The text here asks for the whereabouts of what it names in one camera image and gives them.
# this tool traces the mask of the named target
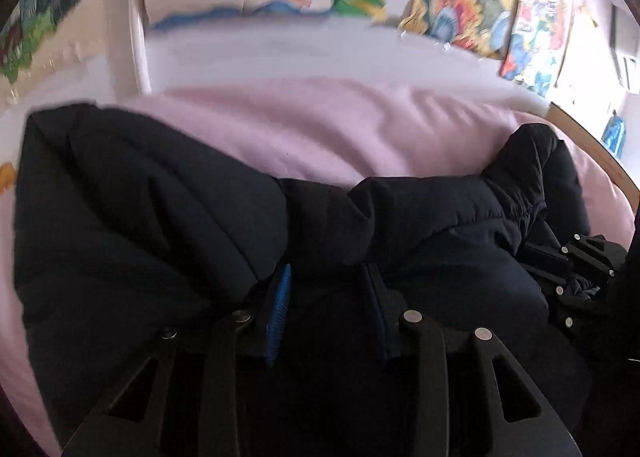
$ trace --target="pink bedsheet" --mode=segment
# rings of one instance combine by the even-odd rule
[[[368,176],[478,174],[531,114],[436,97],[407,87],[312,79],[185,88],[141,97],[148,114],[277,177],[351,187]],[[628,247],[634,214],[605,172],[564,134],[594,233]],[[12,286],[14,195],[0,198],[0,384],[36,441],[56,457],[27,359]]]

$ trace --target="black puffer jacket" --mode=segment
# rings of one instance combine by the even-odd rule
[[[544,125],[521,127],[480,176],[347,192],[275,180],[126,111],[42,111],[26,127],[15,231],[31,363],[62,443],[163,326],[209,325],[283,259],[293,285],[279,377],[255,390],[265,455],[392,454],[406,384],[364,348],[363,262],[443,325],[491,328],[569,426],[588,393],[584,362],[514,258],[524,239],[559,247],[590,233],[574,165]],[[276,425],[308,437],[280,447]]]

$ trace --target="white wall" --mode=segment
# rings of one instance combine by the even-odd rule
[[[620,116],[626,123],[626,144],[621,161],[636,186],[640,186],[640,95],[626,96]]]
[[[115,102],[112,87],[110,66],[104,55],[46,79],[17,105],[0,111],[0,164],[6,161],[17,164],[22,130],[31,111],[79,100],[112,104]]]

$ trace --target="metal screw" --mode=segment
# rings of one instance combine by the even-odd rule
[[[409,323],[420,323],[422,321],[422,313],[420,311],[414,311],[413,309],[404,311],[402,317]]]
[[[474,334],[476,335],[476,338],[483,342],[488,342],[494,336],[486,327],[478,327]]]
[[[175,338],[175,335],[178,334],[178,331],[173,327],[164,327],[162,331],[160,331],[160,336],[163,340],[170,340],[171,338]]]
[[[240,309],[234,312],[234,322],[236,323],[244,323],[251,320],[251,315],[246,311]]]

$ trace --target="wooden bed frame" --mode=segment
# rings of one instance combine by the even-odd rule
[[[640,206],[640,190],[622,168],[620,162],[598,139],[564,112],[558,105],[551,103],[546,119],[568,135],[573,142],[589,154],[602,167],[609,179],[625,194],[634,213]]]

